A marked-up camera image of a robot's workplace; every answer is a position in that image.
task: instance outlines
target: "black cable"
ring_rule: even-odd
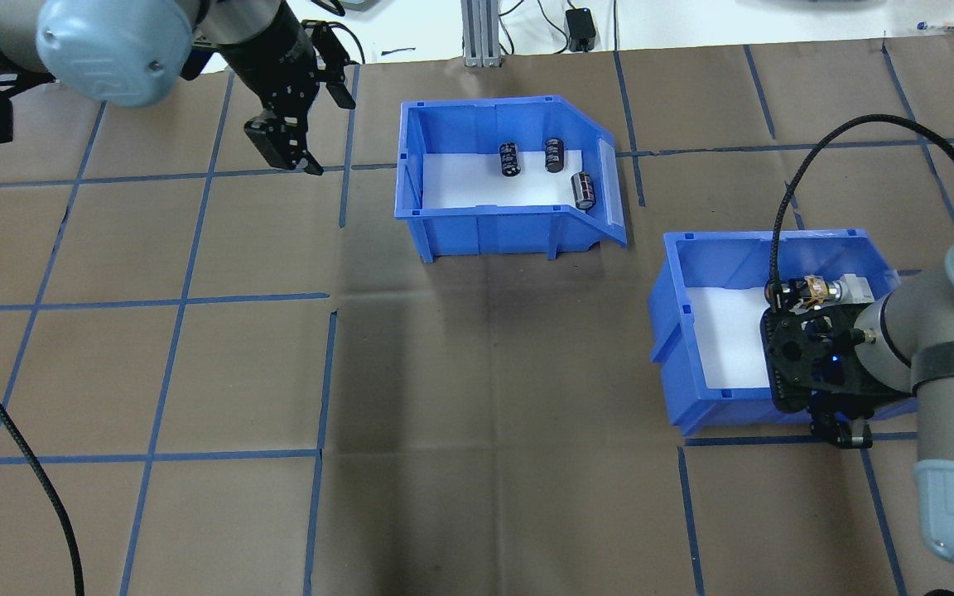
[[[620,20],[617,19],[617,0],[613,0],[613,51],[620,50]]]
[[[506,11],[506,12],[500,12],[499,15],[500,15],[501,17],[507,16],[508,14],[510,14],[510,12],[514,12],[514,11],[518,10],[518,7],[520,7],[520,5],[522,5],[522,4],[524,4],[524,3],[525,3],[525,0],[518,0],[518,3],[514,4],[513,7],[510,8],[510,10],[508,10],[508,11]]]
[[[568,48],[568,46],[569,46],[569,36],[568,36],[567,34],[565,34],[564,31],[561,30],[561,27],[557,26],[556,24],[554,24],[554,22],[553,22],[552,20],[550,20],[550,17],[547,16],[547,12],[546,12],[546,11],[542,10],[542,0],[537,0],[537,4],[540,5],[540,13],[544,16],[545,22],[547,22],[547,24],[549,24],[549,26],[553,26],[554,29],[556,29],[557,31],[559,31],[559,33],[561,33],[561,37],[565,37],[565,45],[562,46],[560,50],[557,50],[556,52],[554,52],[554,53],[556,53],[556,54],[561,54],[561,53],[564,52],[564,50],[566,50],[566,49]]]
[[[824,147],[828,146],[831,141],[840,136],[843,132],[848,131],[855,126],[861,124],[866,124],[867,122],[885,122],[887,124],[896,124],[897,126],[903,126],[904,128],[909,129],[909,131],[919,133],[919,135],[930,140],[932,144],[938,146],[944,151],[944,154],[952,160],[954,163],[954,147],[950,142],[947,142],[942,136],[938,135],[937,132],[931,131],[930,128],[915,122],[913,120],[908,120],[908,118],[901,118],[899,116],[889,116],[886,113],[870,113],[867,116],[860,116],[859,118],[852,118],[852,120],[841,124],[838,128],[834,128],[829,135],[826,135],[824,138],[819,140],[816,146],[812,147],[812,150],[809,151],[809,154],[805,157],[805,161],[802,162],[802,165],[798,167],[797,173],[794,174],[794,178],[790,181],[790,184],[787,185],[787,193],[783,195],[783,201],[779,203],[779,211],[775,214],[775,227],[772,229],[772,260],[768,268],[768,289],[769,294],[768,298],[772,297],[771,291],[778,291],[779,284],[781,280],[779,279],[779,235],[783,232],[783,218],[787,214],[787,206],[790,204],[790,200],[794,196],[794,192],[797,190],[797,185],[802,181],[802,176],[805,175],[807,168],[811,165],[812,160],[815,159],[815,156],[819,151],[824,150]],[[775,309],[775,301],[772,303],[772,308]]]
[[[507,34],[507,41],[510,41],[510,55],[514,55],[514,38],[510,36],[510,31],[507,30],[507,23],[503,22],[503,17],[499,17],[499,26],[503,28],[503,33]]]
[[[367,54],[363,51],[363,44],[360,44],[359,38],[356,36],[356,34],[352,33],[351,29],[349,29],[344,23],[340,22],[331,22],[330,29],[340,29],[341,31],[344,31],[344,33],[351,35],[353,41],[355,41],[356,48],[359,48],[359,63],[367,64]]]
[[[24,460],[27,461],[27,464],[31,465],[31,471],[35,472],[35,478],[38,478],[39,483],[42,484],[42,490],[46,491],[46,496],[50,498],[50,505],[53,506],[54,512],[57,513],[58,521],[61,523],[61,529],[65,531],[65,542],[69,544],[69,557],[72,558],[72,581],[73,584],[75,584],[76,596],[83,596],[83,565],[80,563],[80,547],[76,544],[75,532],[72,531],[72,521],[69,520],[68,512],[65,512],[65,504],[61,502],[61,497],[58,497],[57,490],[54,489],[54,484],[50,482],[49,476],[46,476],[46,471],[43,470],[42,464],[39,464],[39,459],[31,452],[31,446],[24,440],[20,431],[17,430],[16,424],[14,424],[10,415],[7,414],[5,408],[2,407],[2,402],[0,402],[0,421],[2,421],[2,426],[5,427],[7,433],[10,433],[12,440],[16,442],[20,452],[22,452],[24,456]]]
[[[314,19],[304,19],[303,22],[300,22],[300,26],[307,28],[308,23],[317,23],[317,22],[318,20],[314,20]],[[340,29],[341,31],[344,31],[344,33],[348,33],[349,36],[352,36],[353,41],[355,41],[356,48],[359,48],[360,64],[367,64],[367,54],[364,53],[363,51],[363,44],[360,44],[359,38],[355,35],[355,33],[352,33],[352,30],[349,29],[348,26],[346,26],[342,22],[326,22],[326,25],[330,29]]]
[[[333,12],[338,17],[345,15],[345,7],[341,7],[340,0],[311,0],[311,3],[315,4],[316,7],[324,8],[328,12]]]

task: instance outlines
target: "grid line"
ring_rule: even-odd
[[[624,79],[624,65],[620,61],[620,52],[613,52],[614,68],[617,70],[617,84],[620,87],[620,101],[624,106],[624,123],[628,125],[628,147],[629,151],[618,151],[617,157],[632,158],[632,177],[635,180],[635,195],[639,202],[639,207],[647,206],[647,193],[643,189],[643,171],[639,169],[640,151],[636,151],[635,141],[635,121],[632,118],[632,102],[628,98],[628,83]]]
[[[757,99],[760,99],[760,110],[764,112],[764,124],[768,125],[768,134],[775,139],[775,121],[772,120],[772,110],[768,107],[768,98],[764,97],[764,85],[760,83],[760,73],[757,71],[757,61],[753,60],[753,52],[749,44],[742,46],[745,52],[745,61],[749,64],[749,75],[753,76],[754,87],[757,88]]]
[[[904,93],[903,84],[900,84],[900,76],[897,76],[897,69],[893,66],[893,56],[889,55],[889,48],[886,48],[884,39],[882,40],[882,58],[885,60],[885,68],[889,72],[889,78],[893,80],[893,87],[897,89],[900,103],[904,106],[904,113],[906,113],[911,120],[915,120],[912,103],[908,101],[908,95]],[[921,135],[916,135],[916,141],[921,150],[923,150],[923,159],[927,160],[927,167],[930,167],[930,173],[932,177],[934,177],[934,181],[937,182],[937,188],[942,196],[944,209],[947,209],[947,215],[949,215],[949,218],[952,220],[952,225],[954,226],[954,207],[952,206],[952,199],[947,195],[947,188],[944,188],[944,181],[940,177],[940,174],[937,173],[937,166],[934,165],[934,157],[932,157],[930,152],[930,143]]]
[[[917,433],[874,433],[874,441],[914,441]],[[740,446],[740,445],[809,445],[824,440],[812,435],[779,435],[774,437],[697,437],[685,438],[684,446]]]
[[[197,452],[155,453],[154,461],[225,461],[231,459],[282,459],[315,457],[317,449],[246,449],[246,450],[197,450]],[[121,464],[142,463],[145,453],[107,453],[90,455],[43,455],[43,464]],[[27,464],[23,457],[0,456],[0,465]]]
[[[61,218],[60,225],[57,227],[57,235],[54,238],[54,246],[50,250],[50,256],[46,260],[46,268],[42,272],[42,280],[39,283],[39,291],[35,297],[35,303],[39,305],[42,302],[42,298],[46,295],[46,287],[50,284],[50,274],[54,271],[54,263],[57,261],[58,249],[61,246],[61,240],[65,236],[65,228],[68,227],[69,216],[72,214],[72,206],[75,204],[76,195],[80,192],[80,180],[83,180],[84,171],[87,170],[87,163],[90,162],[90,154],[94,149],[94,139],[98,136],[98,130],[102,125],[102,118],[105,116],[105,102],[102,102],[99,105],[98,116],[94,118],[94,125],[91,126],[90,135],[87,139],[87,147],[84,150],[83,159],[79,160],[79,170],[76,172],[76,177],[73,180],[72,192],[69,193],[68,203],[65,204],[65,215],[64,218]],[[7,389],[2,395],[2,407],[8,408],[10,406],[10,399],[12,397],[12,390],[17,385],[17,377],[20,373],[20,365],[22,365],[24,359],[24,351],[26,351],[27,344],[31,340],[31,330],[35,327],[35,320],[38,316],[38,310],[31,310],[29,317],[27,317],[27,324],[24,325],[24,333],[22,340],[20,340],[20,347],[17,348],[17,356],[14,358],[14,363],[12,364],[12,369],[10,371],[10,380],[7,381]]]
[[[687,540],[690,543],[690,565],[694,573],[694,592],[705,596],[705,578],[701,576],[701,555],[697,547],[697,527],[694,524],[694,502],[690,495],[690,475],[687,472],[687,454],[677,448],[679,488],[682,490],[682,513],[687,522]]]
[[[330,298],[325,291],[307,291],[298,294],[251,294],[236,296],[205,296],[186,299],[188,305],[235,305],[245,302],[281,302],[293,300],[323,300]],[[0,312],[16,310],[98,310],[98,309],[141,309],[148,306],[178,306],[179,298],[160,300],[119,300],[110,302],[51,302],[49,305],[0,305]]]
[[[893,546],[893,536],[889,532],[889,521],[885,518],[882,494],[879,493],[878,480],[875,479],[875,467],[871,464],[871,456],[867,449],[860,450],[860,459],[863,460],[864,476],[867,477],[867,486],[870,487],[871,502],[874,504],[874,514],[878,517],[879,530],[882,531],[882,543],[885,545],[886,557],[889,557],[889,569],[893,573],[893,582],[897,585],[897,595],[908,596],[904,576],[900,573],[900,562],[897,561],[897,550]]]
[[[954,138],[947,139],[954,144]],[[838,150],[838,148],[863,148],[863,147],[920,147],[923,143],[915,140],[886,140],[886,141],[845,141],[830,143],[826,146],[828,150]],[[692,152],[758,152],[758,151],[809,151],[815,143],[788,143],[788,144],[766,144],[766,146],[727,146],[727,147],[693,147],[693,148],[665,148],[665,150],[633,150],[617,151],[619,158],[632,157],[667,157],[673,155],[685,155]],[[354,163],[349,165],[348,170],[392,170],[397,165],[395,163]],[[326,166],[326,172],[344,172],[345,166]],[[238,176],[268,176],[268,175],[300,175],[302,173],[287,170],[231,170],[227,172],[216,172],[213,178],[229,178]],[[157,181],[157,180],[195,180],[195,178],[204,178],[207,174],[182,173],[182,174],[156,174],[149,176],[122,176],[117,178],[90,178],[90,180],[80,180],[80,185],[108,185],[114,182],[136,182],[136,181]],[[16,188],[39,188],[39,186],[61,186],[73,185],[74,180],[32,180],[23,182],[0,182],[0,189]]]
[[[307,543],[304,554],[304,596],[311,596],[311,574],[315,573],[315,531],[319,521],[319,497],[322,492],[322,453],[326,447],[326,423],[330,419],[330,381],[334,371],[334,346],[337,343],[337,310],[330,313],[326,330],[326,356],[322,368],[322,407],[319,411],[319,437],[315,449],[315,472],[311,476],[311,505],[307,513]]]
[[[186,261],[185,278],[182,280],[182,292],[179,297],[178,310],[175,315],[175,325],[171,330],[171,343],[167,350],[167,362],[164,365],[164,377],[161,381],[160,396],[157,399],[157,410],[152,420],[152,430],[149,433],[149,446],[147,448],[147,457],[142,469],[142,483],[139,486],[139,497],[135,506],[135,518],[132,521],[132,532],[128,539],[128,555],[124,560],[124,572],[120,582],[120,596],[128,596],[130,580],[132,580],[133,565],[135,565],[135,551],[137,548],[137,539],[142,526],[142,514],[145,510],[145,499],[147,499],[149,489],[149,476],[152,475],[152,464],[154,464],[155,453],[157,451],[157,440],[160,437],[160,424],[164,416],[164,405],[167,401],[167,389],[171,385],[171,370],[175,366],[175,355],[179,348],[179,335],[182,332],[182,321],[186,317],[186,302],[190,297],[190,283],[193,281],[194,265],[197,262],[197,249],[200,247],[201,229],[205,225],[205,214],[208,211],[209,193],[212,190],[212,180],[215,174],[216,160],[219,159],[219,148],[223,143],[223,130],[227,122],[227,108],[230,106],[230,92],[234,89],[234,72],[227,78],[227,89],[224,92],[223,107],[219,112],[219,124],[216,126],[215,143],[212,146],[212,156],[209,158],[209,166],[205,172],[205,188],[201,193],[201,204],[197,211],[197,224],[194,227],[193,240],[190,241],[190,257]]]
[[[359,73],[361,65],[355,65],[355,74],[352,75],[352,99],[359,101]],[[337,227],[343,228],[345,220],[348,219],[348,185],[352,174],[352,148],[355,141],[355,110],[353,108],[348,113],[348,132],[344,140],[344,178],[341,180],[341,201],[340,213],[337,214]]]

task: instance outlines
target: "electrolytic capacitor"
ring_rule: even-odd
[[[582,211],[595,207],[595,182],[587,172],[572,175],[572,200],[576,208]]]
[[[544,143],[544,167],[552,174],[561,172],[565,167],[565,141],[547,139]]]
[[[499,146],[499,166],[503,169],[503,176],[512,178],[522,173],[522,165],[518,161],[518,146],[512,141]]]

